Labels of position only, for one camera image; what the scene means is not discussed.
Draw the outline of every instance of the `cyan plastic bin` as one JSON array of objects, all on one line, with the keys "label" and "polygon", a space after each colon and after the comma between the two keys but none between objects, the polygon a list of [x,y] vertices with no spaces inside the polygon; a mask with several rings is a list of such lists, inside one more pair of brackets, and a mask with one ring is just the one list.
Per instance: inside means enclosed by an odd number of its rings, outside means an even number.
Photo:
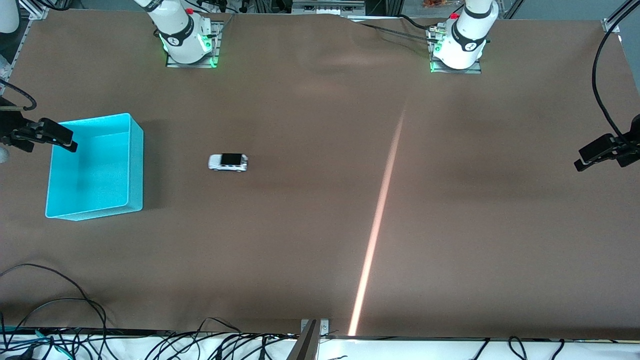
[{"label": "cyan plastic bin", "polygon": [[47,218],[71,221],[142,210],[142,128],[130,114],[63,122],[76,152],[54,146]]}]

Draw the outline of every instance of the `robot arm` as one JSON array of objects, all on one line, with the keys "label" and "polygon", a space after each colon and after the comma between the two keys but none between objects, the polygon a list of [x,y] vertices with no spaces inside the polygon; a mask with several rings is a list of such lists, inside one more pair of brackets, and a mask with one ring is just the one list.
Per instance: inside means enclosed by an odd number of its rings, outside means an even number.
[{"label": "robot arm", "polygon": [[135,0],[151,16],[160,31],[166,52],[176,61],[190,64],[211,52],[202,37],[211,32],[211,20],[190,11],[180,0]]},{"label": "robot arm", "polygon": [[20,24],[17,0],[0,0],[0,33],[13,33]]},{"label": "robot arm", "polygon": [[433,55],[453,69],[466,69],[482,56],[489,29],[498,18],[495,0],[467,0],[462,14],[445,23],[447,35]]}]

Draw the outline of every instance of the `toy car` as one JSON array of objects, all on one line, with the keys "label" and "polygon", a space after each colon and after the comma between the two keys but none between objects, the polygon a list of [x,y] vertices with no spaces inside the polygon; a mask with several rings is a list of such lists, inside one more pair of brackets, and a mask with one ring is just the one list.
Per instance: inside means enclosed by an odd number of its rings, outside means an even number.
[{"label": "toy car", "polygon": [[213,154],[209,156],[209,169],[243,172],[247,160],[245,154]]}]

